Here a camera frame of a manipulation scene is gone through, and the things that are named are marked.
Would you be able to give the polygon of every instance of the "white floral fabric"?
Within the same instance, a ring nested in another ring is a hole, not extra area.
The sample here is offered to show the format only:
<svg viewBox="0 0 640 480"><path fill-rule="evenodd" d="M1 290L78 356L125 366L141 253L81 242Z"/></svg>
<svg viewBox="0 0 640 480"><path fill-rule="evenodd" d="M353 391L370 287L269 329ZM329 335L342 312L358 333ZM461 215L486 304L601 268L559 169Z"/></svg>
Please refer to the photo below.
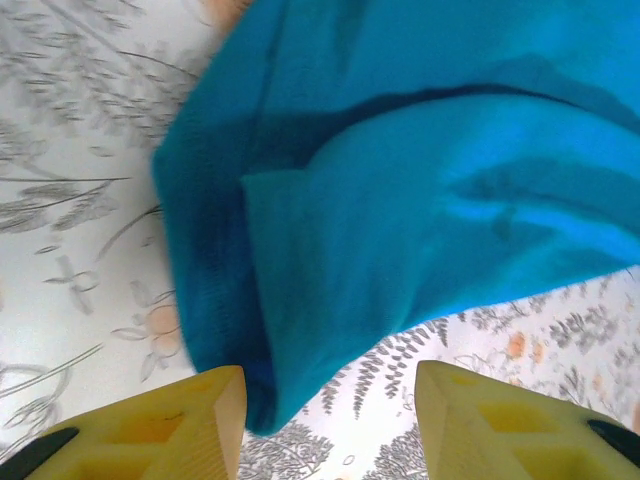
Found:
<svg viewBox="0 0 640 480"><path fill-rule="evenodd" d="M161 3L0 4L0 462L59 420L193 374L149 156L220 39L211 5ZM279 434L247 435L239 478L427 478L421 359L640 432L640 269L385 339Z"/></svg>

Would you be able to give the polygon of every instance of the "folded towel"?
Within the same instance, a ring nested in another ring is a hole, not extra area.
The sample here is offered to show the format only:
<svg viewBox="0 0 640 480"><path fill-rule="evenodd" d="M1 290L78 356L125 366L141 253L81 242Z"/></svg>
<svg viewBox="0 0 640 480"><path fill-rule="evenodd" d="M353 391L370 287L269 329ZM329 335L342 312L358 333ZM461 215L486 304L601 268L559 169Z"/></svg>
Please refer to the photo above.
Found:
<svg viewBox="0 0 640 480"><path fill-rule="evenodd" d="M257 0L153 163L250 430L389 334L640 263L639 33L637 0Z"/></svg>

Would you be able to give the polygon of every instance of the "yellow plastic part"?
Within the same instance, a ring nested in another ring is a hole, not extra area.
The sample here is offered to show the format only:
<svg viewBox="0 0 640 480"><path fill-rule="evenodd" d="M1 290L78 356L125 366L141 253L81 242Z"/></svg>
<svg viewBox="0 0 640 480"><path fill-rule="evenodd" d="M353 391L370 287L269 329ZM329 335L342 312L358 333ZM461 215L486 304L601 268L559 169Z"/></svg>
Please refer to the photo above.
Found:
<svg viewBox="0 0 640 480"><path fill-rule="evenodd" d="M246 417L240 367L222 367L56 425L80 433L29 480L234 480Z"/></svg>
<svg viewBox="0 0 640 480"><path fill-rule="evenodd" d="M638 480L586 421L611 418L436 361L416 412L430 480Z"/></svg>

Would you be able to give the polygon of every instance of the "patterned tablecloth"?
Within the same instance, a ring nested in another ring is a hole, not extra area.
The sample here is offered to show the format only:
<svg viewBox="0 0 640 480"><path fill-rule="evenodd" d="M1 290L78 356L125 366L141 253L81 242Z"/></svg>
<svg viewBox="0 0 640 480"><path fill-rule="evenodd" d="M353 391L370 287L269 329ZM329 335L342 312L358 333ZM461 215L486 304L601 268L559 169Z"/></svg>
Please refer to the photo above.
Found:
<svg viewBox="0 0 640 480"><path fill-rule="evenodd" d="M0 461L55 422L191 375L149 155L219 39L198 0L0 4ZM241 479L424 479L419 359L640 430L640 269L388 338Z"/></svg>

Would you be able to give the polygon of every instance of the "teal fabric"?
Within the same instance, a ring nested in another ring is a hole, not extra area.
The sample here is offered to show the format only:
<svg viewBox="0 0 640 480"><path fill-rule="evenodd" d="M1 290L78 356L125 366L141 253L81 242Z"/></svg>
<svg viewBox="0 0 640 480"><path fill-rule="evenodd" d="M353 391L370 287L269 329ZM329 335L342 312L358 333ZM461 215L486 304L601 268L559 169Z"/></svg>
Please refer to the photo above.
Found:
<svg viewBox="0 0 640 480"><path fill-rule="evenodd" d="M639 33L637 0L257 0L153 164L250 430L386 335L640 263Z"/></svg>

